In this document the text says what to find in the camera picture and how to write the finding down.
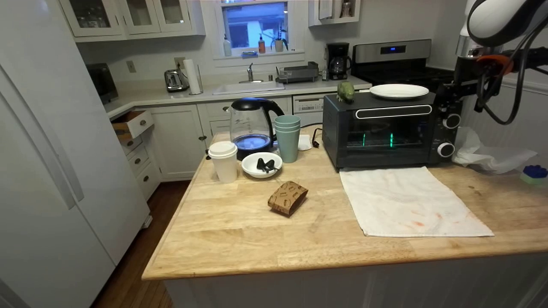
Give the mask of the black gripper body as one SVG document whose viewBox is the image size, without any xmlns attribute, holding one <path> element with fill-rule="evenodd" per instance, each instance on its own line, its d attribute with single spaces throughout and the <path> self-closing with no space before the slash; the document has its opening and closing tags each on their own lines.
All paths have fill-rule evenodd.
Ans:
<svg viewBox="0 0 548 308">
<path fill-rule="evenodd" d="M 500 91 L 504 61 L 495 56 L 459 59 L 454 78 L 435 93 L 435 107 L 457 107 L 466 97 L 474 97 L 474 110 L 486 112 L 486 103 Z"/>
</svg>

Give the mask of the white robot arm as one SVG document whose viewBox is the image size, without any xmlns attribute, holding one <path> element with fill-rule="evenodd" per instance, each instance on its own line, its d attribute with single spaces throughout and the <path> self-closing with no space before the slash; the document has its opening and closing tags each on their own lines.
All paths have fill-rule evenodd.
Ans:
<svg viewBox="0 0 548 308">
<path fill-rule="evenodd" d="M 548 0 L 468 0 L 457 44 L 454 78 L 442 85 L 435 105 L 445 112 L 464 97 L 476 97 L 474 110 L 497 124 L 514 122 L 522 98 L 526 71 L 548 74 L 548 49 L 533 49 L 548 26 Z M 517 74 L 510 115 L 502 121 L 488 107 L 507 74 Z"/>
</svg>

